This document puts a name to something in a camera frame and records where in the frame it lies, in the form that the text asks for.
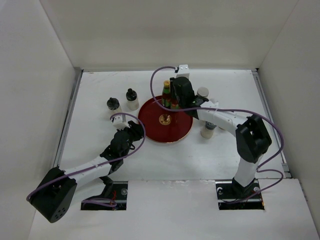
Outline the sauce bottle yellow cap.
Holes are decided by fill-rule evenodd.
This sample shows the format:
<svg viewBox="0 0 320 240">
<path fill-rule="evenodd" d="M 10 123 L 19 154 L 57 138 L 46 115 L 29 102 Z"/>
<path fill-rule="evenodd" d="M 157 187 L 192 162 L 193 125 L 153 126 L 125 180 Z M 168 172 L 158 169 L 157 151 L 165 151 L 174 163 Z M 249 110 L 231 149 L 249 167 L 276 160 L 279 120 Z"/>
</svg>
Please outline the sauce bottle yellow cap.
<svg viewBox="0 0 320 240">
<path fill-rule="evenodd" d="M 180 108 L 178 100 L 175 96 L 170 98 L 170 109 L 171 110 L 178 110 Z"/>
<path fill-rule="evenodd" d="M 167 109 L 171 108 L 171 82 L 169 80 L 163 82 L 161 104 Z"/>
</svg>

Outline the blue label jar silver lid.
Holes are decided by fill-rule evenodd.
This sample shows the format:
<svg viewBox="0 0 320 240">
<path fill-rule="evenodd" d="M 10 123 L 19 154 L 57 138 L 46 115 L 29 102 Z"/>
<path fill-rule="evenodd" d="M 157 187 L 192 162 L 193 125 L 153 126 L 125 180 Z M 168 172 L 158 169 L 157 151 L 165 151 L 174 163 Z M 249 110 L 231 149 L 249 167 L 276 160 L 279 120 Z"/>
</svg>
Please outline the blue label jar silver lid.
<svg viewBox="0 0 320 240">
<path fill-rule="evenodd" d="M 209 90 L 206 87 L 199 87 L 196 95 L 207 99 L 209 96 Z"/>
</svg>

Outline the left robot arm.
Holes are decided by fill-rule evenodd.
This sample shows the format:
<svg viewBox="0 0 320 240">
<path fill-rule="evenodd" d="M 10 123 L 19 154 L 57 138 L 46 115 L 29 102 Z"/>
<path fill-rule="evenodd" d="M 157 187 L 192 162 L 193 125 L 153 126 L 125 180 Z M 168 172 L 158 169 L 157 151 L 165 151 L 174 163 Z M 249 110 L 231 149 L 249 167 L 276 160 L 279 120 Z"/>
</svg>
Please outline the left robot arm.
<svg viewBox="0 0 320 240">
<path fill-rule="evenodd" d="M 141 145 L 134 142 L 146 139 L 146 129 L 139 120 L 132 120 L 122 130 L 117 130 L 109 146 L 95 159 L 74 168 L 51 168 L 38 187 L 27 197 L 29 202 L 50 223 L 60 220 L 68 211 L 77 188 L 98 178 L 115 173 L 124 159 L 137 152 Z"/>
</svg>

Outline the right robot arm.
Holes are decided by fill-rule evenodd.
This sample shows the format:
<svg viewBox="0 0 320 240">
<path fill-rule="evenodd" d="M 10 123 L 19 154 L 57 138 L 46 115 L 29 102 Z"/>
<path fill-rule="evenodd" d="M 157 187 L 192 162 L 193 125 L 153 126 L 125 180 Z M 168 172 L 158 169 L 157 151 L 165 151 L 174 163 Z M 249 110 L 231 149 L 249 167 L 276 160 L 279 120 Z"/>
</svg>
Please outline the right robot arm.
<svg viewBox="0 0 320 240">
<path fill-rule="evenodd" d="M 263 119 L 256 114 L 243 117 L 232 111 L 215 110 L 217 106 L 207 98 L 196 95 L 191 82 L 184 76 L 170 78 L 170 87 L 179 108 L 188 109 L 185 112 L 187 115 L 216 125 L 235 137 L 240 161 L 231 190 L 236 197 L 245 197 L 254 183 L 260 160 L 272 143 Z"/>
</svg>

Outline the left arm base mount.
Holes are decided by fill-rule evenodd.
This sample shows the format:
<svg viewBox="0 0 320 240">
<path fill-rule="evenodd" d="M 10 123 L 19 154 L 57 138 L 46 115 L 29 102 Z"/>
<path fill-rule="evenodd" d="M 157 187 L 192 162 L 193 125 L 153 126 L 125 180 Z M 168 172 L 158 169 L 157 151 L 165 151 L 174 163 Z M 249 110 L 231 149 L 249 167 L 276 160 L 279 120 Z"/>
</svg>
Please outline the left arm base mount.
<svg viewBox="0 0 320 240">
<path fill-rule="evenodd" d="M 83 200 L 80 209 L 82 211 L 125 211 L 129 183 L 127 181 L 113 181 L 108 176 L 99 179 L 104 184 L 102 192 Z"/>
</svg>

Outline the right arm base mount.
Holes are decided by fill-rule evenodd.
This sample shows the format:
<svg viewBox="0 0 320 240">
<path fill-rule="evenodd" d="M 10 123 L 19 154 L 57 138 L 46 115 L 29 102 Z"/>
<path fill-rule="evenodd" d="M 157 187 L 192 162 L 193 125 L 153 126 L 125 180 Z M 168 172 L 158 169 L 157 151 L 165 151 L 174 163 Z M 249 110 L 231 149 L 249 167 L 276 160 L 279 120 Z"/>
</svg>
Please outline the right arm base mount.
<svg viewBox="0 0 320 240">
<path fill-rule="evenodd" d="M 259 193 L 249 198 L 260 190 L 258 180 L 255 180 L 245 193 L 236 192 L 232 187 L 232 181 L 216 181 L 216 194 L 219 210 L 264 210 L 262 195 Z"/>
</svg>

